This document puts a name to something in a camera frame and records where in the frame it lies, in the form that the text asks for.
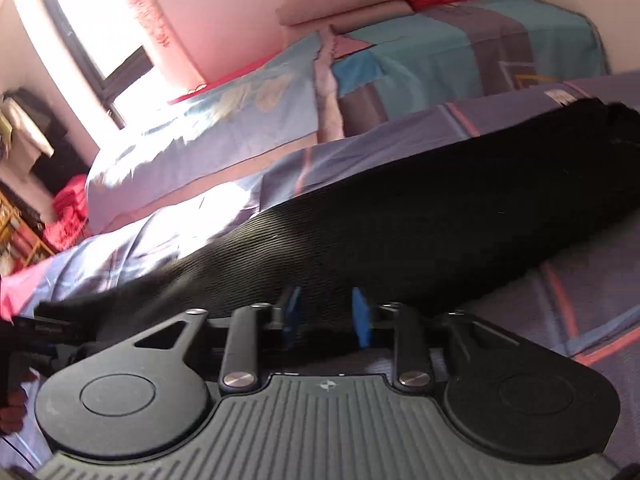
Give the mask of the left hand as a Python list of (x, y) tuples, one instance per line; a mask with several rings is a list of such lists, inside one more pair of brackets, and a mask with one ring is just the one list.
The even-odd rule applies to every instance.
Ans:
[(27, 415), (28, 395), (23, 384), (30, 384), (38, 379), (38, 375), (32, 370), (27, 370), (23, 375), (18, 386), (8, 393), (6, 397), (6, 405), (3, 405), (0, 411), (0, 428), (1, 433), (9, 436), (17, 434), (24, 427), (24, 419)]

